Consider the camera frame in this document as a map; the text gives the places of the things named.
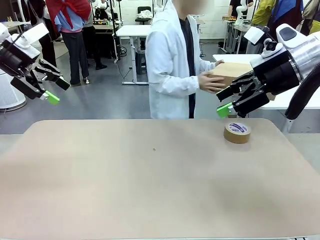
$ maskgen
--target human hand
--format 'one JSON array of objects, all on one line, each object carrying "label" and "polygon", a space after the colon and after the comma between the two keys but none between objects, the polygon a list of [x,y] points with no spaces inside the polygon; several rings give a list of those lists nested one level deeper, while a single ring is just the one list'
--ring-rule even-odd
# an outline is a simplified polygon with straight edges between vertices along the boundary
[{"label": "human hand", "polygon": [[219,60],[219,61],[216,61],[216,62],[215,62],[215,66],[218,66],[219,64],[224,64],[224,63],[225,63],[225,61]]},{"label": "human hand", "polygon": [[224,89],[226,85],[219,82],[223,80],[223,77],[210,77],[208,72],[203,72],[198,76],[200,89],[211,94],[218,93]]}]

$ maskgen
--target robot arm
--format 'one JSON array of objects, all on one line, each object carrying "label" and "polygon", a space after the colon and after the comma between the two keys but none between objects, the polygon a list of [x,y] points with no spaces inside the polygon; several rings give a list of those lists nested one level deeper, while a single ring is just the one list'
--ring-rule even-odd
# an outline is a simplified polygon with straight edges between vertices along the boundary
[{"label": "robot arm", "polygon": [[161,12],[164,9],[164,5],[166,2],[167,0],[156,0],[156,7],[154,8],[154,12]]},{"label": "robot arm", "polygon": [[43,23],[21,33],[9,34],[8,29],[0,23],[0,69],[12,76],[11,85],[30,99],[48,100],[58,104],[59,98],[47,91],[44,81],[55,82],[67,90],[70,84],[64,80],[59,69],[44,59],[40,59],[33,69],[40,52],[31,46],[32,43],[48,33]]},{"label": "robot arm", "polygon": [[267,27],[251,27],[246,33],[245,38],[254,45],[264,44],[263,53],[250,62],[253,71],[217,93],[221,101],[235,95],[232,103],[217,110],[221,117],[233,111],[245,117],[269,103],[268,93],[276,96],[300,85],[285,113],[294,120],[320,86],[320,32],[305,36],[282,24],[276,33],[279,43],[270,37]]},{"label": "robot arm", "polygon": [[241,25],[243,22],[243,13],[248,9],[246,0],[241,0],[241,6],[236,7],[236,12],[238,13],[238,17],[236,18],[235,25]]}]

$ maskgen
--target black shirt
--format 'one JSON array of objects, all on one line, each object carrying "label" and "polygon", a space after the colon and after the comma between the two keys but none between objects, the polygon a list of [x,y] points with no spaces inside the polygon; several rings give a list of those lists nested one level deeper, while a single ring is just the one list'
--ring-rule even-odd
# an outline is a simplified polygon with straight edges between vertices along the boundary
[{"label": "black shirt", "polygon": [[[196,67],[195,67],[195,49],[194,49],[194,39],[190,27],[190,22],[188,19],[181,20],[180,19],[181,29],[185,39],[186,45],[186,55],[188,58],[188,66],[189,66],[189,75],[196,75]],[[193,119],[195,117],[195,107],[196,107],[196,94],[191,94],[189,96],[189,118]]]},{"label": "black shirt", "polygon": [[185,39],[186,55],[188,57],[189,73],[191,77],[196,75],[194,39],[193,39],[189,20],[188,19],[186,19],[185,21],[181,19],[179,20],[180,20],[181,29]]},{"label": "black shirt", "polygon": [[[254,0],[245,0],[246,5],[253,3],[253,2],[254,2]],[[234,16],[237,18],[238,17],[237,7],[241,6],[241,0],[231,0],[230,6],[233,6],[231,16]],[[242,13],[243,13],[243,15],[247,15],[248,10],[243,11]]]}]

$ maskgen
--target cardboard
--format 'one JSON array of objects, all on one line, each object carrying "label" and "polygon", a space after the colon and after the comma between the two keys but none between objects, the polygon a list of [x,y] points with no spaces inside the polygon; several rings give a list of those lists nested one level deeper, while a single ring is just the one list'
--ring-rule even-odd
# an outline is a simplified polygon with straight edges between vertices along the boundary
[{"label": "cardboard", "polygon": [[[252,70],[253,68],[250,64],[225,62],[219,64],[215,67],[215,69],[209,71],[209,75],[211,77],[224,78],[222,83],[224,83],[226,86],[229,86],[233,80]],[[271,93],[267,93],[267,96],[270,101],[274,101],[276,98]]]},{"label": "cardboard", "polygon": [[233,16],[222,16],[222,20],[224,21],[236,21],[237,18]]}]

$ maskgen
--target brown tape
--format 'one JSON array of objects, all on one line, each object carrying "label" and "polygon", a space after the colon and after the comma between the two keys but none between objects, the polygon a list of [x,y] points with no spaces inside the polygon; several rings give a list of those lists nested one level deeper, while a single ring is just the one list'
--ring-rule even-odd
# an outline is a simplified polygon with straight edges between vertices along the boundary
[{"label": "brown tape", "polygon": [[224,127],[223,136],[234,144],[245,144],[249,141],[251,129],[242,123],[228,123]]}]

